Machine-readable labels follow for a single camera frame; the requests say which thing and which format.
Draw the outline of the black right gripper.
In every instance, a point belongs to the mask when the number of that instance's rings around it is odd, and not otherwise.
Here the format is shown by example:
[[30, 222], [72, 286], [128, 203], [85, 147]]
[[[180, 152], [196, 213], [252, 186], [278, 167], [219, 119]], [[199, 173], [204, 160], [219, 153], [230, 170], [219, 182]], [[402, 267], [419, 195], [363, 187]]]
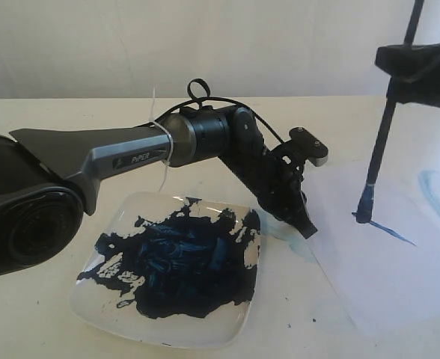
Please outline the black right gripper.
[[440, 43], [408, 49], [381, 46], [375, 65], [390, 76], [389, 99], [440, 108]]

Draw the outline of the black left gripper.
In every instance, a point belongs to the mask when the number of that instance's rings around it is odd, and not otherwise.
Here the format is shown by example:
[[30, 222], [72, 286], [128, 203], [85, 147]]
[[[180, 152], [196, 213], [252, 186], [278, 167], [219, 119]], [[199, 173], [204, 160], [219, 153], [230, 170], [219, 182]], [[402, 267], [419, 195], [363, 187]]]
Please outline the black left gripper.
[[305, 239], [317, 232], [303, 201], [299, 176], [283, 159], [267, 147], [255, 151], [232, 147], [219, 158], [262, 209], [293, 226]]

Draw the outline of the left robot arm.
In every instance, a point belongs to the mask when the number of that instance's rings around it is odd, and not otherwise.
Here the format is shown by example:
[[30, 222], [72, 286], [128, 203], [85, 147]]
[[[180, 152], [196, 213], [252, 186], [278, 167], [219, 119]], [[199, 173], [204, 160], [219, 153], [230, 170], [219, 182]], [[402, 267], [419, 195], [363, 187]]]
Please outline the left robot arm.
[[103, 180], [155, 162], [179, 168], [218, 158], [262, 209], [312, 236], [303, 170], [323, 165], [328, 149], [300, 127], [269, 149], [259, 124], [245, 105], [184, 103], [135, 127], [0, 135], [0, 275], [58, 254], [95, 212]]

